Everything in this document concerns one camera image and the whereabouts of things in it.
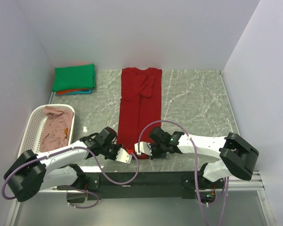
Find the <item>red t shirt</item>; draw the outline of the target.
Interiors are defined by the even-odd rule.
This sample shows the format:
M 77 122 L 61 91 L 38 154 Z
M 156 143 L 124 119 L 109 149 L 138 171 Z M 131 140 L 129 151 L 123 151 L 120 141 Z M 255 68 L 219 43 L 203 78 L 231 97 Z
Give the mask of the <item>red t shirt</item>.
M 121 99 L 117 143 L 137 151 L 140 133 L 150 123 L 161 119 L 162 70 L 128 67 L 121 72 Z

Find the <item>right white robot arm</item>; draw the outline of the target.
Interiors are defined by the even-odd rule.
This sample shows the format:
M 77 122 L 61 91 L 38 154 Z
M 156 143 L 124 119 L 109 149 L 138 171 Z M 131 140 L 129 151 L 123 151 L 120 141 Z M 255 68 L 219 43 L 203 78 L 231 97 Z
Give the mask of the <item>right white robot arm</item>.
M 256 148 L 233 132 L 225 137 L 186 135 L 181 131 L 171 135 L 155 127 L 149 133 L 149 138 L 153 142 L 140 144 L 140 150 L 151 159 L 165 158 L 168 153 L 195 152 L 216 158 L 216 162 L 203 164 L 198 172 L 198 184 L 203 188 L 230 176 L 250 181 L 259 157 Z

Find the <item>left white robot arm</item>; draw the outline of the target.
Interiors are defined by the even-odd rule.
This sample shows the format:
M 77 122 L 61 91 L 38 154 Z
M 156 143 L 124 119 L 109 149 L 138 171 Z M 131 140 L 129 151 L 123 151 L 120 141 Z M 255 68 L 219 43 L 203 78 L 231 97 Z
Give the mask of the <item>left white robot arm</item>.
M 105 127 L 100 133 L 93 133 L 78 141 L 44 153 L 24 151 L 4 175 L 2 196 L 9 200 L 5 189 L 9 187 L 12 199 L 25 202 L 39 191 L 57 186 L 83 189 L 86 174 L 77 162 L 99 155 L 105 159 L 129 163 L 131 156 L 122 145 L 115 144 L 117 133 Z

